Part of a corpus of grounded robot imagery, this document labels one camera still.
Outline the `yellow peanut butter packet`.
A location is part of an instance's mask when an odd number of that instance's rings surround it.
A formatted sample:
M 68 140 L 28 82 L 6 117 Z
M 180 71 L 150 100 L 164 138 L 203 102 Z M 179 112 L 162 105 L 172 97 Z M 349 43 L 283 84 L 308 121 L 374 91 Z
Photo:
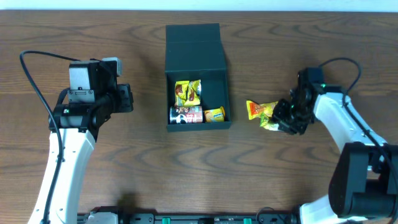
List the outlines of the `yellow peanut butter packet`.
M 251 100 L 246 101 L 246 108 L 248 111 L 248 119 L 252 120 L 255 118 L 260 118 L 262 115 L 267 118 L 271 118 L 273 115 L 273 110 L 278 102 L 257 104 Z

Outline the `green yellow snack packet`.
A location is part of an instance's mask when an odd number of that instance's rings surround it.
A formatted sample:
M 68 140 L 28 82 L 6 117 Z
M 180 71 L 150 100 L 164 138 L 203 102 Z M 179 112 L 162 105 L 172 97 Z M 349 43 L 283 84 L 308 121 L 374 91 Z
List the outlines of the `green yellow snack packet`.
M 278 131 L 279 130 L 279 125 L 273 121 L 271 121 L 271 116 L 268 116 L 267 114 L 263 113 L 261 114 L 261 123 L 260 127 L 269 130 L 269 131 Z

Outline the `orange biscuit packet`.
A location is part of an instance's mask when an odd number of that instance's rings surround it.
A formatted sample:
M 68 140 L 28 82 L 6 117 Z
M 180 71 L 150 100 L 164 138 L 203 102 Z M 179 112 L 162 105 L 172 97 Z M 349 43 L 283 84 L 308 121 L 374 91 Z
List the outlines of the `orange biscuit packet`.
M 225 111 L 223 106 L 212 110 L 205 110 L 204 115 L 206 123 L 218 123 L 225 121 Z

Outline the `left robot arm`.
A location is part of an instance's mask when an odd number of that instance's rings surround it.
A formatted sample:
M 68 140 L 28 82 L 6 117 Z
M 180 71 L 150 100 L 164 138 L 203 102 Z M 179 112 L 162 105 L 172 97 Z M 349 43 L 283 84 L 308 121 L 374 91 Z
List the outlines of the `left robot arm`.
M 86 165 L 99 128 L 113 113 L 133 110 L 128 84 L 119 84 L 116 57 L 74 61 L 70 86 L 58 96 L 49 118 L 50 149 L 44 178 L 29 223 L 76 223 Z

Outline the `yellow brown snack packet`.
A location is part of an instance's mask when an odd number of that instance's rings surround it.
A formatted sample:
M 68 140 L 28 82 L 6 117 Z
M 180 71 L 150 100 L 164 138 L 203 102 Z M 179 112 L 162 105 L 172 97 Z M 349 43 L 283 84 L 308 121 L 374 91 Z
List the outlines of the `yellow brown snack packet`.
M 183 106 L 187 100 L 189 81 L 182 80 L 175 83 L 175 105 Z

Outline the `dark green box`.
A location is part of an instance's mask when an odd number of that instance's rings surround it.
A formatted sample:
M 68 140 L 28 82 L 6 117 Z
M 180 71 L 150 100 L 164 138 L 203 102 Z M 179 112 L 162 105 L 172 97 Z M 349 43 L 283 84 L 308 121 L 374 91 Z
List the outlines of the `dark green box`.
M 219 24 L 167 25 L 165 27 L 165 78 L 167 108 L 175 105 L 177 81 L 201 81 L 201 106 L 204 110 L 223 107 L 220 123 L 173 124 L 167 131 L 201 131 L 228 129 L 232 124 L 229 103 L 228 69 L 221 42 Z

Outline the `red Pringles can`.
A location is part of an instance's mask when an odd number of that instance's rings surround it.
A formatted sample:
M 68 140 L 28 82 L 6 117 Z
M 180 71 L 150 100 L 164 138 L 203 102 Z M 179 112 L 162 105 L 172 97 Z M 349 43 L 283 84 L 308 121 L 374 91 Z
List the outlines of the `red Pringles can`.
M 171 124 L 202 123 L 203 110 L 201 106 L 173 106 L 170 108 Z

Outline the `yellow chocolate snack packet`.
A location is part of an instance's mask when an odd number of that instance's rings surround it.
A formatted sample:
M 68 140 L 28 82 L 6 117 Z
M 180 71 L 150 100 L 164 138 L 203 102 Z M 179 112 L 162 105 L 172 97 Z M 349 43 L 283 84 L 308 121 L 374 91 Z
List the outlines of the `yellow chocolate snack packet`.
M 198 106 L 201 99 L 201 80 L 189 81 L 185 106 Z

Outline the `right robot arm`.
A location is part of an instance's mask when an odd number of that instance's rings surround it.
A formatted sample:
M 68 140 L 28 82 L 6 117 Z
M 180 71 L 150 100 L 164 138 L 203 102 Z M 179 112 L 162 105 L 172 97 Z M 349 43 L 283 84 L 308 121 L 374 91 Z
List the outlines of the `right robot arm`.
M 340 151 L 328 194 L 301 205 L 298 222 L 397 220 L 397 146 L 366 124 L 340 86 L 325 84 L 320 67 L 299 71 L 290 94 L 290 101 L 281 99 L 274 108 L 272 120 L 279 130 L 303 134 L 319 120 Z

